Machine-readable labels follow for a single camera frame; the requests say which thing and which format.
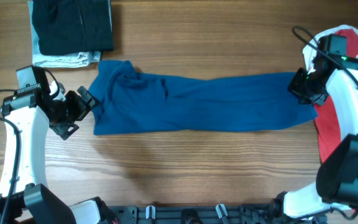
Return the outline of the black folded garment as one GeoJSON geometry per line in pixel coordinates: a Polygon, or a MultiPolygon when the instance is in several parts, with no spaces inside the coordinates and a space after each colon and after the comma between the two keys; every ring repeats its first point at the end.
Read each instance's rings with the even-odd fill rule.
{"type": "Polygon", "coordinates": [[[32,24],[43,55],[114,50],[108,0],[35,0],[32,24]]]}

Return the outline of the blue t-shirt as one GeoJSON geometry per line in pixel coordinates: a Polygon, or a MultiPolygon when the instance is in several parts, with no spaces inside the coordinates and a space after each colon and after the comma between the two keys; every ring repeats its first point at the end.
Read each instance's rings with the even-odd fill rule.
{"type": "Polygon", "coordinates": [[[89,92],[94,133],[248,132],[290,128],[315,119],[287,89],[292,72],[212,80],[140,73],[129,61],[105,60],[89,92]]]}

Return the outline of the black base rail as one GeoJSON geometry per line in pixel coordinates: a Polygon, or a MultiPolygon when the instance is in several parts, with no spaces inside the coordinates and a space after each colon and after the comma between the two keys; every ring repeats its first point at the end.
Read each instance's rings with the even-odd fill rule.
{"type": "Polygon", "coordinates": [[[327,224],[328,222],[326,215],[316,215],[304,219],[290,218],[281,215],[279,211],[270,211],[269,205],[266,203],[195,207],[114,206],[110,209],[117,216],[116,223],[130,224],[327,224]]]}

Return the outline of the light grey folded garment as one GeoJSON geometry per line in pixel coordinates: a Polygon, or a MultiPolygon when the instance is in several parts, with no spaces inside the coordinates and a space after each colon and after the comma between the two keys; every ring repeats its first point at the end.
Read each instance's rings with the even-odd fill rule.
{"type": "Polygon", "coordinates": [[[80,68],[101,60],[101,52],[78,52],[68,55],[43,55],[40,52],[39,36],[32,23],[33,2],[27,2],[32,39],[32,64],[44,68],[80,68]]]}

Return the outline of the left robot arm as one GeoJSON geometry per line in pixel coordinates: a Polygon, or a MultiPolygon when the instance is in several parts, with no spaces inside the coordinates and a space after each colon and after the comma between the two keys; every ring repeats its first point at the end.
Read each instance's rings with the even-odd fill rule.
{"type": "Polygon", "coordinates": [[[3,99],[0,121],[6,125],[6,150],[0,180],[0,223],[119,223],[99,197],[68,206],[47,186],[45,141],[52,129],[63,140],[79,127],[99,101],[85,87],[65,91],[48,82],[50,71],[33,65],[17,70],[19,88],[3,99]]]}

